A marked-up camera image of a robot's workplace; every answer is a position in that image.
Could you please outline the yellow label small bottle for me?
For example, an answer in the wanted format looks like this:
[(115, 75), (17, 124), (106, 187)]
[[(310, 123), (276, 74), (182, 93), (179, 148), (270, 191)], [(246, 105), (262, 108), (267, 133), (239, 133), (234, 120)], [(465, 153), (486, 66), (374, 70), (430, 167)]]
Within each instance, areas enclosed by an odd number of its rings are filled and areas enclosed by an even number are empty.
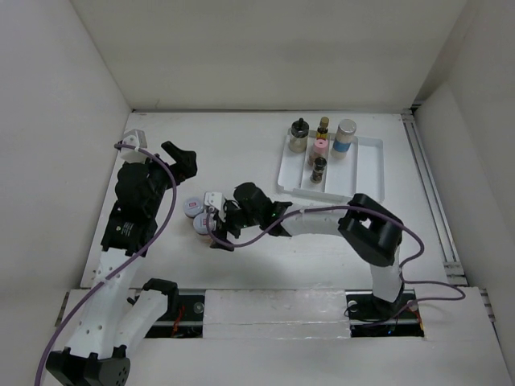
[(319, 126), (316, 130), (316, 139), (324, 139), (328, 138), (328, 126), (329, 126), (329, 118), (321, 117), (319, 121)]

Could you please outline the black lid pepper jar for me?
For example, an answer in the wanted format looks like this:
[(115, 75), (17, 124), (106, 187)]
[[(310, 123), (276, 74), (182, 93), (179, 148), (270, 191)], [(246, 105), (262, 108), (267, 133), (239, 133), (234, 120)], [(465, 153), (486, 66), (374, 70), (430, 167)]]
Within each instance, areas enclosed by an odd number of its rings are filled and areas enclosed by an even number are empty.
[(327, 160), (324, 157), (317, 157), (313, 161), (313, 167), (311, 172), (310, 180), (314, 184), (321, 183), (323, 180), (323, 174), (327, 167)]

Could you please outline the silver lid blue label jar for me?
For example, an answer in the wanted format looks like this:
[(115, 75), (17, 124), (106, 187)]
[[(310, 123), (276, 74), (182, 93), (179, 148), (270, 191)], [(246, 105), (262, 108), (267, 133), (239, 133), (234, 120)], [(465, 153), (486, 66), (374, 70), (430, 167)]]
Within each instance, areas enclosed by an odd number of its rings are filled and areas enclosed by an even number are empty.
[(356, 129), (356, 122), (351, 119), (343, 119), (338, 124), (331, 148), (332, 157), (338, 159), (343, 159), (346, 157), (355, 137)]

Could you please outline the red label lid jar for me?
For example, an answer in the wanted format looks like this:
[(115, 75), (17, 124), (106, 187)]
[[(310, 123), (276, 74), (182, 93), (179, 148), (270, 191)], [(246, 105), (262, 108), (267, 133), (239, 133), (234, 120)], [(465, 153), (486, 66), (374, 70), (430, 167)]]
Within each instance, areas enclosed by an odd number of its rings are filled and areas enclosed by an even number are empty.
[(200, 213), (193, 220), (193, 228), (196, 233), (204, 238), (210, 237), (210, 233), (213, 231), (215, 224), (215, 221), (212, 220), (211, 216), (206, 212)]
[(190, 197), (183, 202), (186, 217), (194, 219), (204, 211), (204, 201), (199, 197)]

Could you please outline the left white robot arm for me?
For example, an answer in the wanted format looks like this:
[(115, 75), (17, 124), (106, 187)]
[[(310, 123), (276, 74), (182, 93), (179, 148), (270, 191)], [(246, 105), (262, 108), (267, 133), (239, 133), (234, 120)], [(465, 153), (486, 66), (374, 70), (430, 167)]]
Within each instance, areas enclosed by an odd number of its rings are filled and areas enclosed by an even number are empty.
[(93, 287), (56, 328), (39, 361), (36, 385), (45, 372), (62, 385), (126, 384), (130, 349), (159, 318), (179, 311), (177, 284), (155, 278), (128, 313), (123, 309), (148, 248), (166, 228), (156, 221), (163, 196), (196, 176), (196, 152), (164, 142), (162, 149), (174, 160), (170, 165), (139, 146), (118, 142), (115, 147), (125, 161), (117, 173)]

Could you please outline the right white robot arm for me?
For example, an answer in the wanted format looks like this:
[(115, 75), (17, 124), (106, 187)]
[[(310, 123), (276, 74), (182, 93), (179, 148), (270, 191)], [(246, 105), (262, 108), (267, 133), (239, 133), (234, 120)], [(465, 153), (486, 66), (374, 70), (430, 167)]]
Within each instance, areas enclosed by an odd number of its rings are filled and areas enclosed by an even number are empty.
[(372, 275), (372, 307), (380, 318), (398, 312), (405, 285), (400, 278), (399, 250), (402, 222), (365, 194), (355, 194), (343, 209), (307, 207), (273, 201), (254, 183), (242, 183), (233, 199), (209, 192), (204, 197), (207, 228), (214, 231), (212, 248), (233, 251), (244, 228), (258, 227), (266, 235), (293, 237), (306, 234), (345, 239)]

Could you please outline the black knob lid jar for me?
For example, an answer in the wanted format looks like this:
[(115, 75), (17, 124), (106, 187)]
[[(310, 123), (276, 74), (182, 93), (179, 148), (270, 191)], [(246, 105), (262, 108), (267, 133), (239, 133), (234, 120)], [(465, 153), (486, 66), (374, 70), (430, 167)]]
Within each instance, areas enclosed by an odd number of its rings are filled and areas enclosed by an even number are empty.
[(307, 148), (309, 125), (300, 117), (290, 127), (289, 149), (295, 153), (302, 153)]

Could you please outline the pink lid spice jar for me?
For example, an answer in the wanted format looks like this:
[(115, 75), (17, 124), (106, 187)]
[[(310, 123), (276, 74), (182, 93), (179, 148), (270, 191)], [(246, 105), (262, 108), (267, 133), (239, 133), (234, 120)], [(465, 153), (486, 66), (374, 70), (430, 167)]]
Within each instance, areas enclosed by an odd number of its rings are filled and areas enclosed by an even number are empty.
[(326, 152), (328, 148), (328, 140), (318, 138), (313, 143), (313, 146), (310, 150), (309, 157), (308, 157), (308, 165), (312, 166), (315, 162), (315, 160), (319, 157), (325, 158)]

